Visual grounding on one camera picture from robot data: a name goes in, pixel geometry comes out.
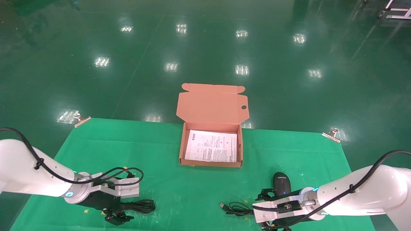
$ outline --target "open cardboard box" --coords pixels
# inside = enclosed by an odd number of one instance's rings
[[[177,116],[183,119],[180,164],[236,167],[242,166],[243,121],[248,119],[248,99],[243,86],[183,83],[178,96]],[[190,130],[237,134],[237,162],[207,162],[185,159]]]

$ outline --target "table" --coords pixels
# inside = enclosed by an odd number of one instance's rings
[[[104,221],[101,211],[65,203],[63,198],[31,196],[12,231],[259,231],[254,217],[226,215],[219,203],[251,205],[272,176],[282,171],[292,190],[317,187],[350,168],[341,145],[321,134],[244,129],[242,168],[182,166],[178,162],[181,124],[92,118],[73,129],[56,160],[75,171],[104,172],[138,167],[145,177],[139,199],[153,199],[147,215],[121,226]],[[374,231],[369,217],[327,216],[302,222],[293,231]]]

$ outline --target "epoxy floor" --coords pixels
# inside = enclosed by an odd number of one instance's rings
[[[0,0],[0,126],[53,157],[76,111],[182,123],[182,83],[243,85],[243,127],[336,127],[356,170],[387,151],[411,150],[411,21],[377,18],[385,4]],[[411,167],[411,159],[387,164]],[[0,195],[0,230],[27,199]],[[385,216],[372,220],[376,230],[395,230]]]

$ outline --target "black mouse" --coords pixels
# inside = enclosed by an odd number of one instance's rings
[[[288,176],[284,173],[277,172],[272,178],[273,188],[276,189],[274,192],[275,196],[281,196],[291,192],[291,182]]]

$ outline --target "metal clip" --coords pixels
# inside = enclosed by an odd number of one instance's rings
[[[332,141],[335,141],[335,142],[337,142],[337,143],[340,143],[341,140],[339,140],[339,139],[337,139],[337,138],[335,137],[335,135],[336,135],[337,133],[338,133],[338,129],[337,129],[337,128],[332,128],[329,133],[323,132],[323,136],[329,138],[329,139],[332,140]]]
[[[78,123],[76,123],[74,125],[75,128],[78,128],[80,125],[82,125],[83,123],[85,123],[85,122],[87,122],[91,119],[90,116],[88,116],[86,118],[81,117],[80,113],[74,114],[74,118],[78,120]]]

